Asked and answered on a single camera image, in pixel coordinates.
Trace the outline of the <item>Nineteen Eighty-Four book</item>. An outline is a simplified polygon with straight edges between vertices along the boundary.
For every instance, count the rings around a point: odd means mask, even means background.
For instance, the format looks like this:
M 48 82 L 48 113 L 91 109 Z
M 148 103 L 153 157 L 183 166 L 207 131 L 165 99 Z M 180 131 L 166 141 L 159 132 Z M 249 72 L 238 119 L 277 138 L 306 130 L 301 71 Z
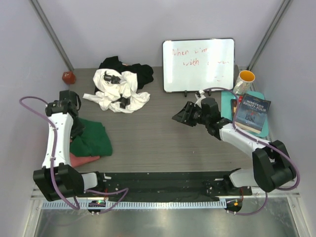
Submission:
M 239 103 L 237 114 L 234 115 L 235 124 L 247 131 L 260 134 L 264 128 L 271 101 L 244 94 Z

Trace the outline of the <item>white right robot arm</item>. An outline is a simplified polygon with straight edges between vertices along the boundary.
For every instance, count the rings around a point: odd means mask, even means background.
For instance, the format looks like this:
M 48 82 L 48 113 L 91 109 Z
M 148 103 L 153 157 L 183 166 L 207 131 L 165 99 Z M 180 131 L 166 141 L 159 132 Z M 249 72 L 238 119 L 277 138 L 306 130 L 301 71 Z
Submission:
M 285 190 L 284 185 L 292 180 L 296 182 L 289 189 L 298 186 L 300 177 L 285 145 L 279 140 L 270 142 L 237 129 L 231 120 L 221 116 L 215 99 L 189 101 L 172 119 L 191 127 L 204 125 L 211 136 L 235 146 L 252 159 L 252 168 L 238 168 L 229 174 L 229 179 L 223 182 L 225 193 L 234 195 L 246 186 L 259 187 L 267 193 Z

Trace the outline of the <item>white t-shirt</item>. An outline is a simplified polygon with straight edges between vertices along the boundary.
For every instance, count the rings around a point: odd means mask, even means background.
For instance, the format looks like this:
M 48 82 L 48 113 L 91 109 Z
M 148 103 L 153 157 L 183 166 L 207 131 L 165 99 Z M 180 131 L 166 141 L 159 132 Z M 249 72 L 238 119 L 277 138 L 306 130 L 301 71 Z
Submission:
M 149 93 L 137 92 L 136 73 L 98 69 L 92 80 L 98 91 L 94 94 L 85 93 L 83 99 L 98 104 L 103 111 L 131 114 L 141 109 L 150 100 Z

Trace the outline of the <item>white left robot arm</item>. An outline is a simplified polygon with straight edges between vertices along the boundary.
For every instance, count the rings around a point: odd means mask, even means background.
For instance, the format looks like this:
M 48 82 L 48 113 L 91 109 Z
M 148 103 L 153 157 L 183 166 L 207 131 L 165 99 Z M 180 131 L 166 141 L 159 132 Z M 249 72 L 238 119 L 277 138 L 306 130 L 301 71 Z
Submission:
M 33 180 L 47 201 L 60 200 L 59 193 L 72 198 L 88 190 L 94 197 L 100 197 L 105 191 L 96 172 L 79 173 L 71 165 L 70 143 L 85 129 L 79 120 L 80 107 L 79 96 L 64 90 L 59 92 L 58 100 L 45 108 L 49 124 L 47 154 L 42 168 L 34 171 Z

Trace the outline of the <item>white dry-erase board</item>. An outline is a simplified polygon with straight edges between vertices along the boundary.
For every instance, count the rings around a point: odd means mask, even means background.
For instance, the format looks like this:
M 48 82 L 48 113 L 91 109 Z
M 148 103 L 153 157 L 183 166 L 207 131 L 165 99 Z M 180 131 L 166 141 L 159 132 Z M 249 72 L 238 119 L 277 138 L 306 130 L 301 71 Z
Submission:
M 208 88 L 232 89 L 235 74 L 235 40 L 188 39 L 162 43 L 165 92 Z

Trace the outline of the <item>white mug orange inside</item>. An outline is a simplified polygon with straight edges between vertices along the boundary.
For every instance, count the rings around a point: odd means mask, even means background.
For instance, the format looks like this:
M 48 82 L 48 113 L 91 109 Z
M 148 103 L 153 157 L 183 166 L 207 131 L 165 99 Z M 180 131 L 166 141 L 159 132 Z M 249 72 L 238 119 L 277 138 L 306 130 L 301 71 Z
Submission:
M 233 93 L 238 95 L 245 94 L 251 87 L 252 83 L 255 81 L 255 75 L 249 70 L 240 71 L 236 84 L 233 88 Z

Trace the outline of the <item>green t-shirt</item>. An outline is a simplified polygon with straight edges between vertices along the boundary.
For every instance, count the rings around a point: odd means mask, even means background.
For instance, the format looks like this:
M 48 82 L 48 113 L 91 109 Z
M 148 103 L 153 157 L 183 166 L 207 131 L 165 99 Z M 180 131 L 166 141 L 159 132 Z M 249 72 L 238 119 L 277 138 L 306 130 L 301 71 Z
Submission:
M 79 118 L 84 125 L 83 133 L 72 139 L 70 153 L 76 157 L 111 156 L 113 147 L 101 122 Z

